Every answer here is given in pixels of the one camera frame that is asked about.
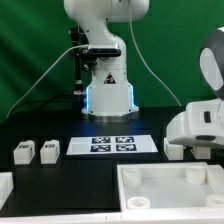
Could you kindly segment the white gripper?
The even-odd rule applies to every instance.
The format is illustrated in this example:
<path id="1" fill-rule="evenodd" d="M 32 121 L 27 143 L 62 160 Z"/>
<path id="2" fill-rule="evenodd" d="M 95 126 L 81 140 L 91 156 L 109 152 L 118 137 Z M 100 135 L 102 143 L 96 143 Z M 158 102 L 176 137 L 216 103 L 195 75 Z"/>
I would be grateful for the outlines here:
<path id="1" fill-rule="evenodd" d="M 167 125 L 170 144 L 224 149 L 224 101 L 191 102 Z"/>

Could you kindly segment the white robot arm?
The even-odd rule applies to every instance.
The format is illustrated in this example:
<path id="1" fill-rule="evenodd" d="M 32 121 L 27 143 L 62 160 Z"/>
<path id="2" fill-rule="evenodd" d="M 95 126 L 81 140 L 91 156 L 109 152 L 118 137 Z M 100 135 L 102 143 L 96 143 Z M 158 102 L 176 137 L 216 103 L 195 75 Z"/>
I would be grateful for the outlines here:
<path id="1" fill-rule="evenodd" d="M 149 0 L 64 0 L 67 15 L 87 36 L 81 53 L 92 70 L 87 103 L 88 119 L 117 122 L 136 116 L 133 87 L 127 80 L 126 44 L 110 33 L 109 22 L 139 20 Z M 167 126 L 169 143 L 184 146 L 224 147 L 224 130 L 218 120 L 219 100 L 191 103 Z"/>

